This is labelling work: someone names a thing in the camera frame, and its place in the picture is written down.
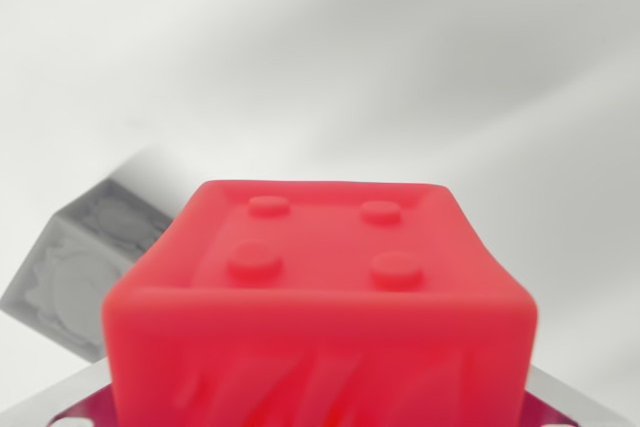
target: white backdrop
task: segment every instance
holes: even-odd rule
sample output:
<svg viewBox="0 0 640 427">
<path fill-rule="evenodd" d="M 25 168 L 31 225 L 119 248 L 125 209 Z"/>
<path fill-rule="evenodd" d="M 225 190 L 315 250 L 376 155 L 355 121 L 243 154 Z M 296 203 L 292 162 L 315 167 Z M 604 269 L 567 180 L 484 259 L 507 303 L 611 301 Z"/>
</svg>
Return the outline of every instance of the white backdrop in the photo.
<svg viewBox="0 0 640 427">
<path fill-rule="evenodd" d="M 0 0 L 0 289 L 166 144 L 209 178 L 448 185 L 535 362 L 640 423 L 639 0 Z M 83 361 L 0 315 L 0 410 Z"/>
</svg>

